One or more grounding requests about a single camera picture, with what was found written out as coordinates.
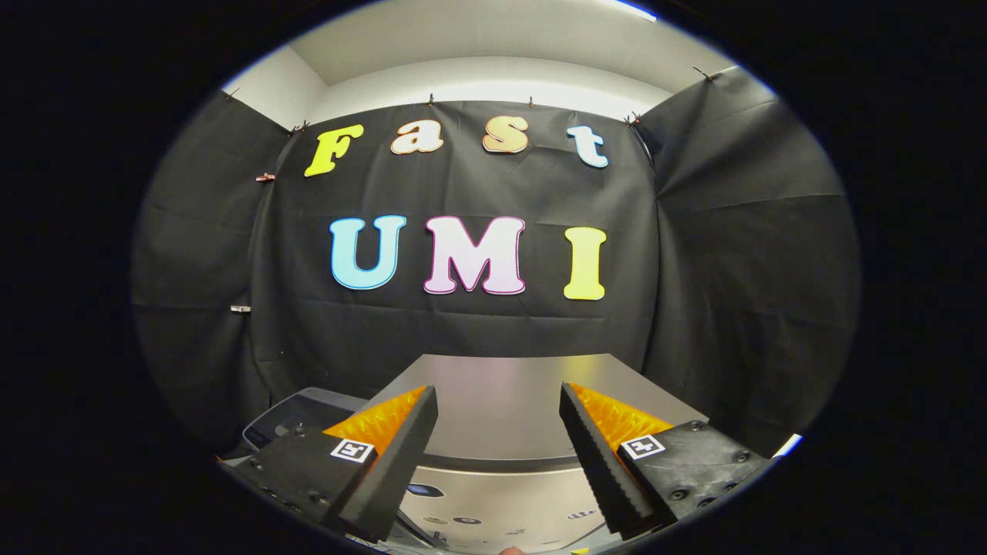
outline binder clip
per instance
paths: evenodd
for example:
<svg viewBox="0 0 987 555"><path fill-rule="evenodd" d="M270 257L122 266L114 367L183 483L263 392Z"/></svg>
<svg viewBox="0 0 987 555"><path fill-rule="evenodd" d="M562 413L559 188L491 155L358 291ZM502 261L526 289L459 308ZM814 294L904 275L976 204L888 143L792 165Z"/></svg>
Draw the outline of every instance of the binder clip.
<svg viewBox="0 0 987 555"><path fill-rule="evenodd" d="M695 513L768 460L701 421L671 426L564 383L559 416L611 533L630 539Z"/></svg>
<svg viewBox="0 0 987 555"><path fill-rule="evenodd" d="M435 388L423 386L326 430L295 428L224 467L276 507L377 543L391 531L437 418Z"/></svg>
<svg viewBox="0 0 987 555"><path fill-rule="evenodd" d="M695 69L696 71L698 71L698 72L700 72L700 73L702 73L702 74L703 74L703 77L706 77L706 80L707 80L707 81L713 81L713 77L710 77L709 75L707 75L707 74L706 74L705 72L703 72L703 70L702 70L702 69L700 69L700 68L698 68L698 67L696 67L695 65L694 65L694 66L692 66L692 68L693 68L693 69Z"/></svg>

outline white wall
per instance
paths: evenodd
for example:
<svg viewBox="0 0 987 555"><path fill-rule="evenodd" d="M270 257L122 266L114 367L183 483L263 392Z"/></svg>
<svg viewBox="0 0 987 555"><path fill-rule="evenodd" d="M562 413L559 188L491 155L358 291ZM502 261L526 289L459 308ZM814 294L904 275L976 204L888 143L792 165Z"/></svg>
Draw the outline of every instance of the white wall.
<svg viewBox="0 0 987 555"><path fill-rule="evenodd" d="M301 125L312 107L325 98L328 89L322 78L287 45L223 86L224 92L237 91L233 98L287 129Z"/></svg>
<svg viewBox="0 0 987 555"><path fill-rule="evenodd" d="M647 83L583 65L541 58L461 57L412 63L329 87L307 112L309 122L435 102L493 100L553 106L623 119L671 96Z"/></svg>

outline letter u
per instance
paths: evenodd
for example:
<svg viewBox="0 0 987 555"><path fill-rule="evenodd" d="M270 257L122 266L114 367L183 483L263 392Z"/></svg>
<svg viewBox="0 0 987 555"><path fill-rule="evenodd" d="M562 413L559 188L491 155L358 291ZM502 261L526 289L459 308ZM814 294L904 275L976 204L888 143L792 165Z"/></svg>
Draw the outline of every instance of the letter u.
<svg viewBox="0 0 987 555"><path fill-rule="evenodd" d="M360 218L344 218L333 222L329 232L333 234L333 278L350 289L374 289L387 283L398 267L398 235L408 223L404 216L386 215L373 220L380 230L380 254L377 266L362 270L356 266L356 238L365 225Z"/></svg>

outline orange letter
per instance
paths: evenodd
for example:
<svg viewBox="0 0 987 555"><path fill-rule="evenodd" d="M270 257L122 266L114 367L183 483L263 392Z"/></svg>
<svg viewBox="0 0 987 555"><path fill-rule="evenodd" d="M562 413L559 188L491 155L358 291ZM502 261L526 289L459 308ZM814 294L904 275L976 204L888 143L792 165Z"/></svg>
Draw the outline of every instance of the orange letter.
<svg viewBox="0 0 987 555"><path fill-rule="evenodd" d="M528 135L524 130L528 122L524 118L497 116L487 122L484 135L484 148L488 152L520 152L528 146Z"/></svg>

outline clip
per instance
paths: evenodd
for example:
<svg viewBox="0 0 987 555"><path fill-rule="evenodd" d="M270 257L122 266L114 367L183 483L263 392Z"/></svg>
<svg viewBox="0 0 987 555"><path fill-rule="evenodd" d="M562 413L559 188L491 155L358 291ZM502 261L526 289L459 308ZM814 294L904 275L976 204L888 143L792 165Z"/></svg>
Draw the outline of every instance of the clip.
<svg viewBox="0 0 987 555"><path fill-rule="evenodd" d="M702 70L702 69L700 69L700 68L698 68L698 67L696 67L695 65L694 65L694 66L692 66L692 68L693 68L693 69L695 69L696 71L698 71L698 72L700 72L700 73L703 73L703 70ZM713 81L713 77L710 77L710 76L709 76L709 75L707 75L706 73L703 73L703 77L706 77L706 80L707 80L707 81Z"/></svg>

